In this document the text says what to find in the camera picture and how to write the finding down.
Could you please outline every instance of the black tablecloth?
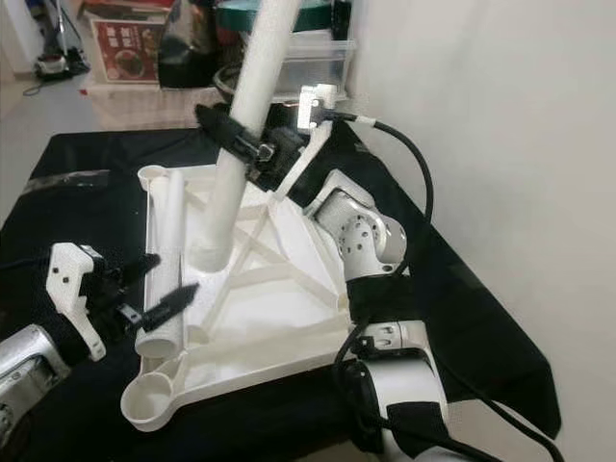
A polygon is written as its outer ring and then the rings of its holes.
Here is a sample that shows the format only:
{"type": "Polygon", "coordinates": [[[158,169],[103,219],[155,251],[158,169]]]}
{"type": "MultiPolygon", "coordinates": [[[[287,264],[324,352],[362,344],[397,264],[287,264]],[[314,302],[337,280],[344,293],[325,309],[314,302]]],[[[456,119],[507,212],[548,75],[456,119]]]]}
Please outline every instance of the black tablecloth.
{"type": "MultiPolygon", "coordinates": [[[[331,165],[370,191],[412,236],[420,212],[374,156],[358,159],[364,148],[347,125],[336,124],[326,149],[331,165]]],[[[0,231],[0,264],[44,254],[55,242],[89,244],[111,264],[136,258],[145,235],[137,170],[210,164],[217,151],[196,130],[52,138],[33,178],[98,169],[109,176],[93,186],[22,195],[0,231]]],[[[433,347],[475,386],[554,435],[560,417],[547,360],[436,232],[430,247],[416,277],[433,347]]],[[[45,275],[43,265],[0,272],[0,338],[57,316],[45,275]]],[[[129,294],[134,306],[141,300],[142,288],[129,294]]],[[[138,372],[133,344],[127,339],[99,363],[81,364],[36,407],[20,460],[287,460],[347,437],[348,415],[328,368],[186,406],[163,429],[140,433],[119,411],[121,393],[138,372]]],[[[444,371],[441,376],[450,400],[469,398],[444,371]]]]}

